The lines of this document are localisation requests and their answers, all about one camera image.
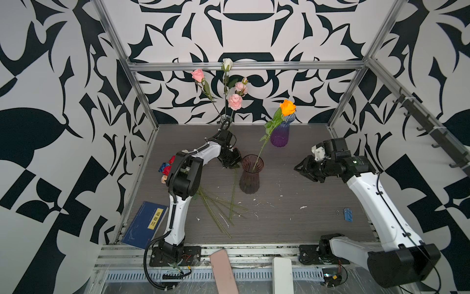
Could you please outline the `dark red glass vase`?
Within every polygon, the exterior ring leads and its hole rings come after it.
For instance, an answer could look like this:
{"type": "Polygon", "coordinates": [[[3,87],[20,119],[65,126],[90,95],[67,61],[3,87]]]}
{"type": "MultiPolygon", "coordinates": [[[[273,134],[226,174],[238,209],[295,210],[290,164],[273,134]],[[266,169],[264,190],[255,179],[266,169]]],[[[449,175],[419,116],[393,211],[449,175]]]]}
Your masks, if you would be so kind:
{"type": "Polygon", "coordinates": [[[239,187],[245,194],[254,194],[259,190],[259,174],[264,168],[264,162],[257,155],[246,155],[241,161],[242,175],[239,187]]]}

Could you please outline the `clear glass vase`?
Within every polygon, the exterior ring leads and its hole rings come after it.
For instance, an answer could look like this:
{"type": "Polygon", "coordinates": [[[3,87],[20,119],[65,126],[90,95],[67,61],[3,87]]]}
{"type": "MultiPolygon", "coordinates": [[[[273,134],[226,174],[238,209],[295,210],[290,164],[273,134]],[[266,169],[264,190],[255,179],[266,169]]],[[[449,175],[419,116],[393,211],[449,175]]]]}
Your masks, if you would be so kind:
{"type": "Polygon", "coordinates": [[[221,129],[228,129],[233,124],[233,117],[230,115],[221,115],[218,123],[220,123],[221,129]]]}

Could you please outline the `blue purple glass vase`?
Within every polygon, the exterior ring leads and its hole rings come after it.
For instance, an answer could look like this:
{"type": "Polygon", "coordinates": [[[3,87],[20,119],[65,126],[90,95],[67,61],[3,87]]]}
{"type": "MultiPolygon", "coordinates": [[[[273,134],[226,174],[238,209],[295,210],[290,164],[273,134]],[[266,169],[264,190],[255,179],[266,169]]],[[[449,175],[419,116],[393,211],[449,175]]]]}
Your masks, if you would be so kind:
{"type": "Polygon", "coordinates": [[[288,144],[290,135],[290,124],[295,121],[296,115],[285,116],[279,126],[277,126],[270,136],[270,142],[275,147],[281,148],[288,144]]]}

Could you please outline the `orange rose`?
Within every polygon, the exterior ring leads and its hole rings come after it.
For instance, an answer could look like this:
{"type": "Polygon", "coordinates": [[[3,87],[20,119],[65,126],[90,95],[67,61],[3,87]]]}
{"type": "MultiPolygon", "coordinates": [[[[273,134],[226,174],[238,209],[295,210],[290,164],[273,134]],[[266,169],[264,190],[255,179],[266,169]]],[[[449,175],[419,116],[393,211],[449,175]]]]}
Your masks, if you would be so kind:
{"type": "Polygon", "coordinates": [[[274,116],[272,117],[272,119],[264,125],[265,134],[260,139],[260,141],[263,142],[263,145],[261,146],[261,149],[257,155],[257,159],[255,163],[253,164],[253,167],[252,167],[253,172],[255,172],[257,169],[259,158],[261,157],[261,154],[263,152],[265,145],[270,140],[272,133],[276,130],[276,128],[281,126],[282,123],[287,123],[289,120],[291,120],[292,117],[295,117],[295,112],[296,112],[295,104],[290,100],[284,100],[280,104],[276,112],[274,113],[274,116]]]}

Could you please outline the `pink rose single stem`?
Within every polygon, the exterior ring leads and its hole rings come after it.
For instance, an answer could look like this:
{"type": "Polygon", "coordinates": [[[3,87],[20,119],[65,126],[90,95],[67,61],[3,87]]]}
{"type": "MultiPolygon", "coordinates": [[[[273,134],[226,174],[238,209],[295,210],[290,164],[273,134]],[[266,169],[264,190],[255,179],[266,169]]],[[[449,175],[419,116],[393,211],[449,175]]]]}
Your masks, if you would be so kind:
{"type": "Polygon", "coordinates": [[[215,105],[215,100],[212,96],[211,89],[209,83],[207,82],[204,72],[202,69],[196,69],[195,71],[191,72],[192,78],[195,81],[196,85],[201,89],[201,92],[210,100],[211,104],[215,108],[217,115],[221,117],[221,112],[215,105]]]}

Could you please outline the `white rose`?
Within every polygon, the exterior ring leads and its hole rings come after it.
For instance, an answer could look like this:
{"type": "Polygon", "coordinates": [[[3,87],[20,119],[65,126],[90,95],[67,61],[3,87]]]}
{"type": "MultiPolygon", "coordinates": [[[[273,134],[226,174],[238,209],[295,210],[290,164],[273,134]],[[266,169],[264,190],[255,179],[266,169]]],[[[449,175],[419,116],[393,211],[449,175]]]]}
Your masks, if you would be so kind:
{"type": "Polygon", "coordinates": [[[230,85],[230,76],[229,72],[233,68],[233,61],[230,58],[224,58],[222,60],[222,71],[223,71],[223,92],[224,92],[224,114],[223,114],[223,122],[228,122],[231,124],[233,122],[233,118],[229,116],[228,109],[229,109],[229,102],[228,102],[228,94],[231,89],[236,84],[236,81],[233,81],[233,85],[230,85]]]}

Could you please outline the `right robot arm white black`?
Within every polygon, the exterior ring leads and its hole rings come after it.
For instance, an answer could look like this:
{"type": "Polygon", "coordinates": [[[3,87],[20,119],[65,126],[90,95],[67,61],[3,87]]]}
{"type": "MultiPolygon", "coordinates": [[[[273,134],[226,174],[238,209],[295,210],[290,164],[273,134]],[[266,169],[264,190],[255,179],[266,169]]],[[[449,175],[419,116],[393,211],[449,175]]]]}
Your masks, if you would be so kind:
{"type": "Polygon", "coordinates": [[[441,258],[436,245],[425,243],[408,225],[385,192],[375,167],[367,157],[352,155],[344,138],[318,143],[294,170],[317,183],[330,176],[340,178],[360,201],[380,242],[364,245],[341,233],[323,235],[314,251],[300,247],[302,264],[347,260],[366,269],[385,289],[423,281],[435,270],[441,258]]]}

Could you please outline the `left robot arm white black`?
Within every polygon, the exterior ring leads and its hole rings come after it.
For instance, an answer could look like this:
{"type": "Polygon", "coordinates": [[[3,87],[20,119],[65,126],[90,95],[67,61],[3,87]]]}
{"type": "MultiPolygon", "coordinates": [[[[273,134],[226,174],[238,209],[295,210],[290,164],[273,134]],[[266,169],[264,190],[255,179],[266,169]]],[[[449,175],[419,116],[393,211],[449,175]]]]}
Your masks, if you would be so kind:
{"type": "Polygon", "coordinates": [[[144,249],[144,275],[155,289],[169,291],[175,283],[158,283],[151,278],[148,270],[148,254],[152,252],[164,262],[177,267],[182,261],[185,225],[188,208],[192,197],[200,188],[203,167],[213,159],[218,159],[224,169],[237,167],[241,162],[241,153],[231,143],[234,137],[229,130],[232,120],[225,118],[217,133],[206,138],[204,145],[190,151],[179,151],[170,168],[166,185],[170,197],[170,210],[165,233],[153,238],[144,249]]]}

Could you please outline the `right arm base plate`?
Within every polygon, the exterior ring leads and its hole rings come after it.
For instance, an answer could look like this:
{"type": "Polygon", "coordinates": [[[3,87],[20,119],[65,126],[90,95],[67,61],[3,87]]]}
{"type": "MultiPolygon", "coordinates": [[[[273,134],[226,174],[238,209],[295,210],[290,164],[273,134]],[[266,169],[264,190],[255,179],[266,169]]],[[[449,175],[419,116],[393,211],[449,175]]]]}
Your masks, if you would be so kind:
{"type": "Polygon", "coordinates": [[[328,245],[300,245],[299,262],[303,265],[349,265],[350,261],[335,256],[328,245]]]}

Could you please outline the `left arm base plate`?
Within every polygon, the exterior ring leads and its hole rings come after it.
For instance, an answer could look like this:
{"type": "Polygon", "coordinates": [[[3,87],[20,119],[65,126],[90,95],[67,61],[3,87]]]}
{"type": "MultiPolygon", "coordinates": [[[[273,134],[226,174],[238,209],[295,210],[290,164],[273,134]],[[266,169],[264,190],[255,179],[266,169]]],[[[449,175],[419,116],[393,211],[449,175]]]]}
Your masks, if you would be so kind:
{"type": "Polygon", "coordinates": [[[177,264],[181,267],[193,265],[200,261],[201,246],[170,247],[169,250],[160,249],[155,246],[152,248],[149,261],[150,267],[166,267],[177,264]]]}

